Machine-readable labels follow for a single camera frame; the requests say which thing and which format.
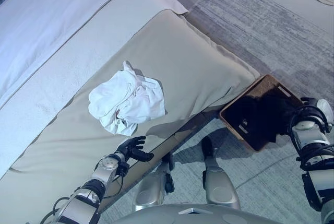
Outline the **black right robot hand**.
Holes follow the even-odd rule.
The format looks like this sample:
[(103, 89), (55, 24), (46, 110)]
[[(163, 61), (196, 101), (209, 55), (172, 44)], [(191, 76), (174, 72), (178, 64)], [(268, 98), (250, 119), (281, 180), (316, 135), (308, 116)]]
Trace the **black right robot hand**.
[(302, 105), (296, 105), (291, 102), (286, 102), (283, 110), (284, 117), (292, 117), (295, 114), (311, 115), (317, 114), (315, 109), (318, 99), (311, 97), (301, 97)]

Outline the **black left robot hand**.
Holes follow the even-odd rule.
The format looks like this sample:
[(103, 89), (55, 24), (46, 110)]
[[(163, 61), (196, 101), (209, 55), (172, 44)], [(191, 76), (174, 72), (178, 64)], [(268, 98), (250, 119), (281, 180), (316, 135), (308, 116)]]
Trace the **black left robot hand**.
[(127, 162), (130, 158), (141, 162), (150, 161), (153, 159), (154, 154), (143, 151), (145, 140), (146, 136), (130, 138), (121, 143), (117, 147), (115, 153), (122, 154), (125, 162)]

